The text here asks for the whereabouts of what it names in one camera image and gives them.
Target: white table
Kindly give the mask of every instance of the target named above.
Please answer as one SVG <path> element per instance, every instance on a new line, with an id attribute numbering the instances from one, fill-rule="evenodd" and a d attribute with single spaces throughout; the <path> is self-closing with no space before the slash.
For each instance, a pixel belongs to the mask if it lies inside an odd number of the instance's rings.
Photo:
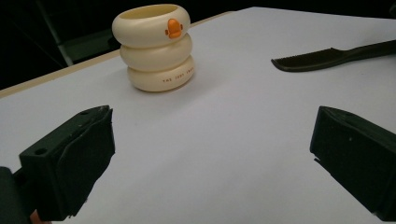
<path id="1" fill-rule="evenodd" d="M 396 39 L 396 21 L 252 7 L 190 28 L 180 89 L 131 86 L 119 56 L 0 99 L 0 164 L 79 111 L 110 105 L 116 154 L 63 223 L 382 223 L 309 152 L 320 105 L 396 133 L 396 56 L 307 73 L 270 60 Z"/>

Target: table surface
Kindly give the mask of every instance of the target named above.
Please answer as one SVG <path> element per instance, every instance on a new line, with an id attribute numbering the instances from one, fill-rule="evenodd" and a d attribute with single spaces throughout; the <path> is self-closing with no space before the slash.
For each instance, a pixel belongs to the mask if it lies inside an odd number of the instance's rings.
<path id="1" fill-rule="evenodd" d="M 116 154 L 64 223 L 381 223 L 309 145 L 321 105 L 396 133 L 396 57 L 298 74 L 271 59 L 352 49 L 396 39 L 395 31 L 385 19 L 264 7 L 227 13 L 190 28 L 196 69 L 179 89 L 137 90 L 114 52 L 2 91 L 1 165 L 15 172 L 18 155 L 45 134 L 110 105 Z"/>

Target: knife handle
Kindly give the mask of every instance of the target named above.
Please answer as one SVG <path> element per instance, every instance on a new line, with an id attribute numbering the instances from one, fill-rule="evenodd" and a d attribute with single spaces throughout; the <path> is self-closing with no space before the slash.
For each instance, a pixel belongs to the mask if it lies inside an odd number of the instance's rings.
<path id="1" fill-rule="evenodd" d="M 396 53 L 396 40 L 390 40 L 345 51 L 345 54 L 348 56 L 350 61 L 380 57 L 393 53 Z"/>

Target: cream plastic ring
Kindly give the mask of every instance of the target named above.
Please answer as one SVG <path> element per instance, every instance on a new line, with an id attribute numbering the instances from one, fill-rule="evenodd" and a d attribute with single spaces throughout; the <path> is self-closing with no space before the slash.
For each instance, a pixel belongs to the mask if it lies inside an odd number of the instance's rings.
<path id="1" fill-rule="evenodd" d="M 190 15 L 186 9 L 173 4 L 160 4 L 122 12 L 114 19 L 112 32 L 122 45 L 144 49 L 178 41 L 190 25 Z"/>
<path id="2" fill-rule="evenodd" d="M 180 66 L 161 72 L 140 72 L 128 67 L 128 77 L 142 91 L 169 91 L 186 83 L 194 73 L 194 66 L 190 56 Z"/>
<path id="3" fill-rule="evenodd" d="M 134 70 L 157 72 L 178 66 L 186 61 L 192 51 L 189 34 L 170 45 L 151 49 L 131 49 L 121 45 L 122 60 Z"/>

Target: dark wall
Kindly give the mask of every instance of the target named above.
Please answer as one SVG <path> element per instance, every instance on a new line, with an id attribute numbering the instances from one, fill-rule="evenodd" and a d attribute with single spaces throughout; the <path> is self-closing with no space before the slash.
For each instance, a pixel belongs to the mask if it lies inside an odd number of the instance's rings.
<path id="1" fill-rule="evenodd" d="M 131 0 L 40 0 L 59 41 L 67 41 L 111 28 L 122 11 L 168 1 Z M 213 1 L 172 1 L 186 8 L 191 22 L 247 7 L 274 7 L 338 15 L 391 19 L 389 10 L 395 0 L 244 0 L 232 3 Z M 0 2 L 2 23 L 2 73 L 0 90 L 66 67 L 57 43 L 52 38 L 40 10 L 31 0 Z"/>

